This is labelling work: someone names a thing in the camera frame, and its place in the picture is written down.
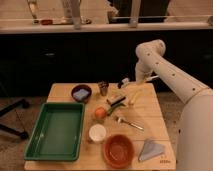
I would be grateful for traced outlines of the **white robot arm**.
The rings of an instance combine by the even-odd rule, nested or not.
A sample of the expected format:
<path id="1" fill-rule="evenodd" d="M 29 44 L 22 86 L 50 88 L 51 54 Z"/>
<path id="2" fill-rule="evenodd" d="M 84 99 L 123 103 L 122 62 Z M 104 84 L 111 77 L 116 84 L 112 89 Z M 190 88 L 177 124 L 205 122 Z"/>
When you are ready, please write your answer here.
<path id="1" fill-rule="evenodd" d="M 136 82 L 155 72 L 184 103 L 176 171 L 213 171 L 213 89 L 165 60 L 165 51 L 160 39 L 136 47 Z"/>

